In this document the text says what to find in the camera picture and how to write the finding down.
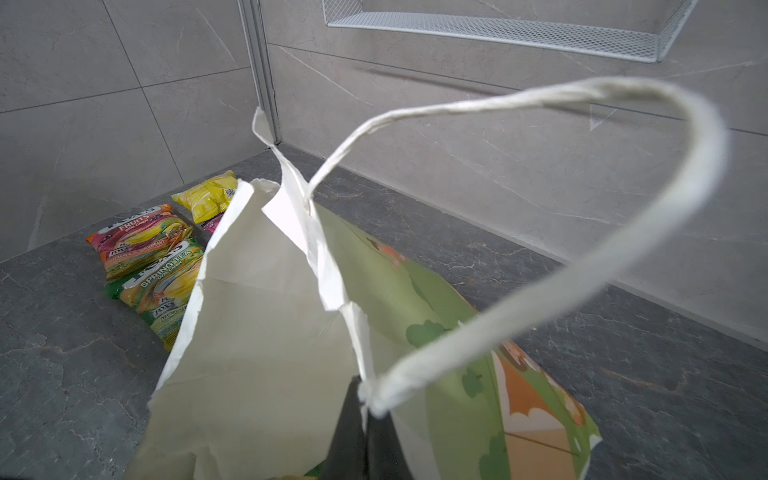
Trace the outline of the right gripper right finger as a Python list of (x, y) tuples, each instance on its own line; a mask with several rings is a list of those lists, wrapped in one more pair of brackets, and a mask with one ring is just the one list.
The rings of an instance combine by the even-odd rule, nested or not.
[(392, 417), (368, 415), (367, 478), (370, 480), (413, 480)]

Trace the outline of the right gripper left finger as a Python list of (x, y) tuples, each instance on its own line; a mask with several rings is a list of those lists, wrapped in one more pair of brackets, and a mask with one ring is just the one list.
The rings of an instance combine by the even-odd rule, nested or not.
[(319, 479), (358, 480), (367, 478), (367, 438), (358, 397), (359, 376), (352, 378)]

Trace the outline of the floral paper bag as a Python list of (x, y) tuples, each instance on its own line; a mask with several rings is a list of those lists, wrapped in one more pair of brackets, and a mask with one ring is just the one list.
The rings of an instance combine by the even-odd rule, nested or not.
[[(604, 99), (675, 106), (689, 122), (675, 177), (589, 253), (477, 311), (442, 277), (316, 204), (364, 137), (397, 121)], [(585, 303), (709, 200), (729, 133), (674, 84), (597, 77), (397, 109), (360, 125), (311, 178), (239, 184), (205, 249), (149, 403), (129, 479), (307, 479), (321, 472), (353, 377), (368, 415), (392, 417), (414, 479), (582, 479), (601, 434), (513, 342)]]

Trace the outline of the green apple candy packet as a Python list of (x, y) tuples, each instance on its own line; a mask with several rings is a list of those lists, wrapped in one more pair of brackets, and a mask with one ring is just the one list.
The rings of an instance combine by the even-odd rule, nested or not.
[(205, 249), (194, 238), (174, 246), (165, 256), (108, 284), (108, 297), (135, 311), (170, 351), (178, 336)]

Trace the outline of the purple snack packet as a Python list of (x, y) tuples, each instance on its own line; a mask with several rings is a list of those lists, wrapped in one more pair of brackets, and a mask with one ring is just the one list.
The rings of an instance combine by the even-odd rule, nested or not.
[(223, 218), (223, 215), (219, 214), (213, 217), (212, 219), (205, 221), (204, 223), (201, 224), (202, 230), (210, 234), (213, 234), (216, 231), (222, 218)]

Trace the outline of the yellow snack packet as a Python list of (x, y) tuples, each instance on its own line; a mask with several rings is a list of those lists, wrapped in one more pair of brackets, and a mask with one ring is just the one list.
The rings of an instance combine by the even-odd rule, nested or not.
[(191, 213), (194, 223), (203, 224), (227, 210), (237, 188), (238, 179), (229, 170), (173, 194), (171, 198)]

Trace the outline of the orange blackcurrant candy packet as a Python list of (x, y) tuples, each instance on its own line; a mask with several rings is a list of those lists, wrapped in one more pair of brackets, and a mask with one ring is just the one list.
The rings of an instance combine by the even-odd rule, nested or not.
[(192, 231), (170, 204), (160, 204), (100, 229), (86, 242), (99, 255), (110, 282), (162, 258)]

